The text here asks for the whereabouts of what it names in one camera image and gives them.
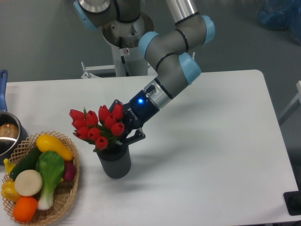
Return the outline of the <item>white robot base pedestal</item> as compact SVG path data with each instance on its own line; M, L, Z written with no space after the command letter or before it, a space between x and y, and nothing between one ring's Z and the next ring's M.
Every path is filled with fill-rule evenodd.
M134 22L114 20L102 27L103 36L111 46L117 77L148 74L148 63L140 53L138 43L145 33L153 30L152 19L143 12Z

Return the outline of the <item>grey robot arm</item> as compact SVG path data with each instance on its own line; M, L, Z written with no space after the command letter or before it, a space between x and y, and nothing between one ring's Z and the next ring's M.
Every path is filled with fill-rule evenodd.
M156 78L124 105L120 142L144 138L143 124L201 74L188 51L215 36L213 21L200 15L192 0L169 0L175 30L160 35L138 0L77 0L73 5L85 27L102 28L116 76L146 75L149 67L156 71Z

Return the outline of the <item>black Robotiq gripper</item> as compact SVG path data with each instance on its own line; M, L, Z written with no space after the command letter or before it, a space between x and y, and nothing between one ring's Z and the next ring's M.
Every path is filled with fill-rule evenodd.
M123 124L125 130L130 132L134 129L135 133L128 138L120 139L119 141L126 145L131 145L145 139L145 134L142 126L151 117L153 117L159 108L151 101L144 90L138 92L128 103L122 104L119 100L114 100L109 107L110 113L123 113Z

